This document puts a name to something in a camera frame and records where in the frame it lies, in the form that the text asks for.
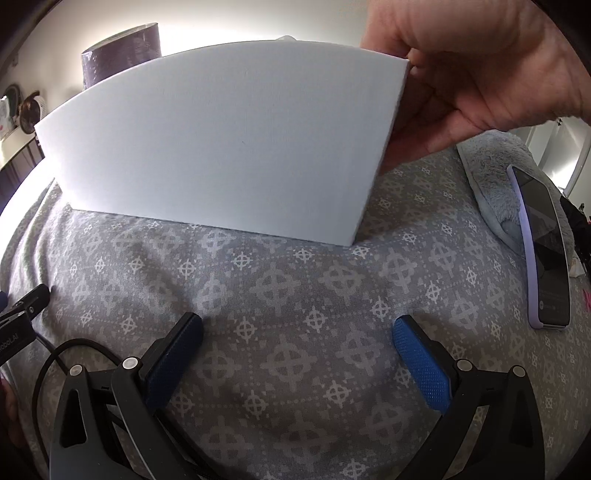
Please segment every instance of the silver rivet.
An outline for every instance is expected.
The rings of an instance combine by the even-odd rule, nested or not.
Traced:
[[[134,356],[130,356],[129,358],[123,360],[123,368],[125,368],[126,370],[131,370],[132,368],[135,368],[137,366],[138,359]]]
[[[525,369],[523,367],[521,367],[520,365],[516,365],[513,367],[513,373],[515,375],[517,375],[518,377],[524,377],[525,376]]]
[[[74,365],[70,368],[70,375],[75,377],[76,375],[80,375],[82,373],[82,365]]]
[[[457,361],[457,367],[462,370],[462,372],[469,372],[472,370],[472,364],[465,358]]]

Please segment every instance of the smartphone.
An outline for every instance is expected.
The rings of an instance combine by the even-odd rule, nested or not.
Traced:
[[[550,192],[514,165],[507,174],[519,200],[530,325],[564,329],[570,323],[569,267]]]

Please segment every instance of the gray fabric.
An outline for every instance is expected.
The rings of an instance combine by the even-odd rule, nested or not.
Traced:
[[[491,130],[458,144],[457,150],[484,221],[499,239],[522,257],[519,202],[507,176],[507,167],[513,164],[548,187],[570,265],[574,237],[560,206],[561,193],[535,164],[523,141],[513,134]]]
[[[391,320],[406,313],[455,358],[525,366],[548,478],[591,426],[588,284],[572,279],[565,332],[528,326],[525,262],[482,220],[455,149],[379,178],[350,248],[72,211],[52,184],[0,271],[11,300],[52,286],[34,326],[55,344],[86,337],[141,355],[186,310],[201,315],[204,344],[169,409],[211,457],[254,478],[395,478],[437,420],[392,346]],[[46,356],[34,343],[7,372],[37,457],[27,412]],[[86,349],[64,360],[109,365]],[[44,384],[46,444],[63,378],[52,369]]]

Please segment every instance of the blue object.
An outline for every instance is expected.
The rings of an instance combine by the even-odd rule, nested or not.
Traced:
[[[0,291],[0,312],[3,311],[8,305],[8,295],[3,291]]]
[[[168,404],[202,342],[203,322],[197,315],[191,314],[190,320],[176,333],[145,380],[144,402],[148,411],[153,412]]]
[[[422,331],[421,333],[429,342],[428,337]],[[427,405],[444,414],[452,402],[450,379],[439,367],[428,347],[413,331],[405,316],[397,319],[392,325],[392,338]]]

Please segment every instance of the purple phone case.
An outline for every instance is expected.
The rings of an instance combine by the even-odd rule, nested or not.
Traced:
[[[527,299],[528,299],[528,321],[530,326],[535,329],[540,328],[549,328],[553,330],[562,330],[566,327],[558,326],[558,325],[546,325],[540,321],[540,317],[538,315],[538,270],[535,264],[535,251],[534,251],[534,240],[531,234],[530,228],[530,221],[527,218],[527,211],[525,210],[525,203],[523,201],[523,197],[521,196],[521,189],[519,188],[519,183],[517,182],[517,178],[513,173],[514,165],[509,165],[507,167],[507,175],[509,175],[509,180],[513,185],[513,189],[515,190],[515,194],[517,195],[517,199],[519,200],[519,222],[521,224],[521,233],[523,236],[523,247],[525,250],[525,264],[527,266]]]

